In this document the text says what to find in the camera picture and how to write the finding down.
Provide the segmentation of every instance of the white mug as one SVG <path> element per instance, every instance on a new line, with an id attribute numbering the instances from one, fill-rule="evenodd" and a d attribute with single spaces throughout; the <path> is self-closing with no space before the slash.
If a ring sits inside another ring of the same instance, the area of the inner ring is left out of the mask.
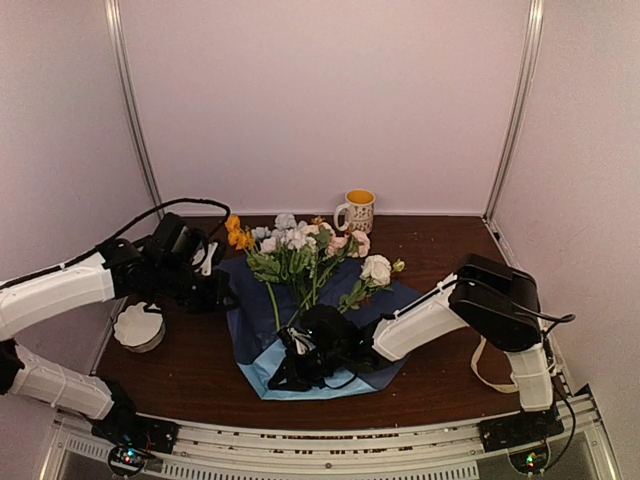
<path id="1" fill-rule="evenodd" d="M 346 202 L 339 205 L 333 214 L 333 223 L 340 231 L 361 230 L 371 233 L 373 230 L 373 203 L 376 196 L 368 190 L 351 190 L 345 195 Z M 344 212 L 345 221 L 340 225 L 340 215 Z"/>

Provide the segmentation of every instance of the bouquet of flowers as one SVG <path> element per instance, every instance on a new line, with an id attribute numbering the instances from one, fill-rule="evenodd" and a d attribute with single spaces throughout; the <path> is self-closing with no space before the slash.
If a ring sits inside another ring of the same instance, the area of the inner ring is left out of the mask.
<path id="1" fill-rule="evenodd" d="M 296 299 L 297 310 L 288 320 L 290 325 L 298 315 L 318 303 L 318 292 L 346 258 L 365 260 L 360 278 L 351 292 L 340 299 L 341 313 L 357 310 L 379 290 L 391 290 L 392 275 L 405 266 L 402 260 L 392 265 L 382 255 L 369 256 L 371 242 L 367 234 L 354 230 L 338 236 L 321 217 L 308 224 L 296 221 L 290 213 L 283 213 L 276 217 L 273 228 L 250 229 L 242 228 L 240 218 L 232 215 L 225 226 L 229 244 L 246 252 L 253 275 L 265 283 L 277 330 L 282 328 L 282 323 L 272 284 L 286 285 Z"/>

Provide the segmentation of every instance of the wooden tabletop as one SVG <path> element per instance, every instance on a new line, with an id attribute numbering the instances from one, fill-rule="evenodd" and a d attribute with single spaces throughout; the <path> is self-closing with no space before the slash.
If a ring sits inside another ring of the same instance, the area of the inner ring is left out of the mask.
<path id="1" fill-rule="evenodd" d="M 208 229 L 216 221 L 193 224 Z M 272 217 L 243 218 L 249 225 L 272 222 Z M 398 279 L 420 292 L 454 271 L 467 253 L 502 260 L 480 218 L 380 216 L 371 239 L 372 253 L 406 261 Z M 112 338 L 98 368 L 99 375 L 127 390 L 142 413 L 238 427 L 334 430 L 427 425 L 519 408 L 517 395 L 491 390 L 469 368 L 479 341 L 470 328 L 414 351 L 382 392 L 279 402 L 260 400 L 240 372 L 223 315 L 190 316 L 167 305 L 164 316 L 167 332 L 155 350 L 131 353 Z M 491 346 L 480 371 L 494 383 L 509 379 L 505 355 Z"/>

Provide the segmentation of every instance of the white wall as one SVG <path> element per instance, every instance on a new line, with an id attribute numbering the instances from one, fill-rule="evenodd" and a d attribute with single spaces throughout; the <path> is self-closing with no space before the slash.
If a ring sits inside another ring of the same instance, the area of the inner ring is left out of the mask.
<path id="1" fill-rule="evenodd" d="M 327 212 L 364 187 L 380 212 L 484 211 L 528 0 L 121 7 L 164 198 Z"/>
<path id="2" fill-rule="evenodd" d="M 0 2 L 0 278 L 63 261 L 150 206 L 101 0 Z M 87 372 L 112 305 L 18 340 Z M 0 476 L 31 478 L 53 410 L 0 397 Z"/>
<path id="3" fill-rule="evenodd" d="M 640 3 L 553 0 L 497 220 L 640 478 Z"/>

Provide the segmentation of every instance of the vertical metal post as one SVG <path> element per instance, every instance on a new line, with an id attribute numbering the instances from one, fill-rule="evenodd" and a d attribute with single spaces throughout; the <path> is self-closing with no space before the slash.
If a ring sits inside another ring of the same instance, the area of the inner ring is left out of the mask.
<path id="1" fill-rule="evenodd" d="M 491 223 L 496 212 L 498 201 L 504 183 L 507 178 L 509 166 L 513 159 L 518 135 L 524 120 L 524 110 L 531 83 L 536 69 L 538 60 L 538 51 L 540 49 L 540 38 L 542 36 L 542 19 L 544 12 L 544 0 L 531 0 L 529 8 L 529 23 L 527 25 L 527 33 L 524 40 L 524 49 L 522 52 L 522 63 L 520 64 L 520 75 L 518 77 L 518 86 L 516 96 L 511 110 L 511 118 L 507 128 L 507 135 L 502 147 L 502 155 L 498 172 L 496 174 L 489 203 L 485 210 L 484 219 L 487 223 Z"/>
<path id="2" fill-rule="evenodd" d="M 120 75 L 120 85 L 124 96 L 125 107 L 127 109 L 127 117 L 129 120 L 129 128 L 133 137 L 133 143 L 136 149 L 140 169 L 144 178 L 147 192 L 157 207 L 162 203 L 158 183 L 153 173 L 153 168 L 149 160 L 149 152 L 144 139 L 138 107 L 133 91 L 133 83 L 131 81 L 131 73 L 129 71 L 129 60 L 127 58 L 127 49 L 122 30 L 122 21 L 120 19 L 120 2 L 119 0 L 105 0 L 105 8 L 107 13 L 107 23 L 109 25 L 109 35 L 113 44 L 113 50 L 116 55 L 118 65 L 118 73 Z M 158 218 L 162 219 L 164 211 L 158 211 Z"/>

